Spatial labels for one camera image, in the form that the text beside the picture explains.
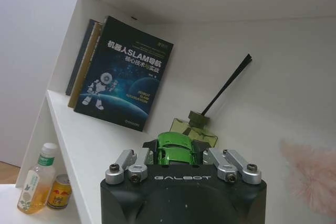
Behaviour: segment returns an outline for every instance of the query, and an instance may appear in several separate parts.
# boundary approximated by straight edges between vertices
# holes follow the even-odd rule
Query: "white bottle cap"
[[[49,156],[54,156],[57,151],[58,146],[53,143],[45,143],[42,147],[42,152]]]

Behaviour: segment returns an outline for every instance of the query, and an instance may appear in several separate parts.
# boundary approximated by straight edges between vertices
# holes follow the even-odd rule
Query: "green toy car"
[[[196,164],[192,140],[188,136],[178,132],[164,132],[157,139],[159,165]]]

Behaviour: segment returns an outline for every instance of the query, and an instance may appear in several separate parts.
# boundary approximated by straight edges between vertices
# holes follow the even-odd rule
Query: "dark blue book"
[[[67,89],[65,91],[66,95],[71,95],[71,92],[72,92],[72,89],[74,87],[74,83],[75,83],[75,80],[76,80],[76,76],[77,76],[78,70],[80,68],[80,64],[83,60],[83,56],[84,56],[86,47],[88,45],[88,42],[89,42],[89,39],[90,39],[90,36],[91,36],[91,32],[93,30],[93,26],[96,22],[97,21],[95,21],[93,19],[90,19],[90,21],[89,21],[88,27],[86,29],[86,32],[85,32],[85,35],[84,35],[84,38],[83,38],[83,41],[82,41],[82,45],[80,46],[80,49],[79,49],[79,52],[78,52],[78,56],[77,56],[75,65],[73,66],[73,69],[72,69],[72,73],[71,73],[71,76],[70,76],[70,80],[69,80]]]
[[[75,111],[142,131],[172,48],[107,17]]]

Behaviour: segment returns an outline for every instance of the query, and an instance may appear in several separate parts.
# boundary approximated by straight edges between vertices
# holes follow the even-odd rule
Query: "wooden floor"
[[[15,184],[20,168],[0,162],[0,184]]]

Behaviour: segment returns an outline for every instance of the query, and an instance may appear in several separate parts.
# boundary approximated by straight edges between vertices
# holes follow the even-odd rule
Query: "beverage can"
[[[71,195],[71,185],[67,174],[58,175],[51,189],[47,206],[54,209],[66,208]]]

